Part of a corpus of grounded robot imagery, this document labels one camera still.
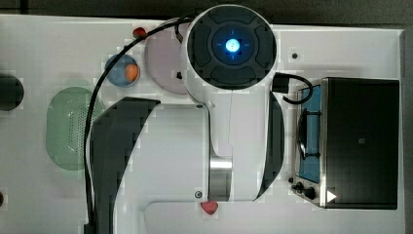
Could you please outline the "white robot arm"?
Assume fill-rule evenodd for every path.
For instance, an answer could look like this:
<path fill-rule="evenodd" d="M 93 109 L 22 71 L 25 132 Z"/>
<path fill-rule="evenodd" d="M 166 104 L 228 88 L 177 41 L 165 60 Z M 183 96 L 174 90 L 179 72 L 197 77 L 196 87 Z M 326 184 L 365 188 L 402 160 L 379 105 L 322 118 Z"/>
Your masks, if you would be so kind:
<path fill-rule="evenodd" d="M 271 128 L 283 132 L 271 92 L 278 58 L 271 25 L 245 6 L 211 7 L 183 36 L 183 82 L 208 117 L 210 201 L 253 201 L 261 191 Z"/>

